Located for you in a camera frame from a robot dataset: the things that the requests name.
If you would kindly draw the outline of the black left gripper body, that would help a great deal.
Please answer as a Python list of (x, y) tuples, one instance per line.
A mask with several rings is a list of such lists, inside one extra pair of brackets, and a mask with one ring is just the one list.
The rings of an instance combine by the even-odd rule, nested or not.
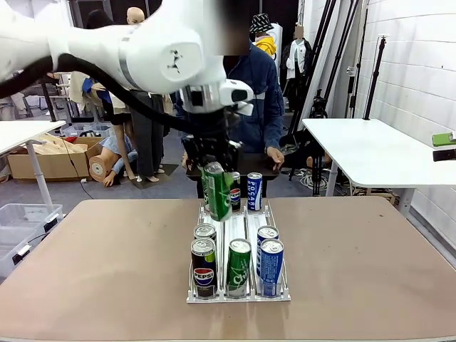
[(212, 113), (189, 113), (188, 120), (195, 129), (190, 135), (201, 138), (203, 142), (202, 163), (214, 161), (222, 163), (229, 142), (228, 122), (224, 110)]

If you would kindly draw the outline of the person's left hand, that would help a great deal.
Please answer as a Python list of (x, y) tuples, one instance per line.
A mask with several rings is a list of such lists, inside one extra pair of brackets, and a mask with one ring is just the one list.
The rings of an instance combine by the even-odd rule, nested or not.
[(284, 164), (285, 158), (280, 150), (275, 147), (268, 147), (266, 149), (268, 157), (272, 160), (272, 170), (279, 171), (281, 166)]

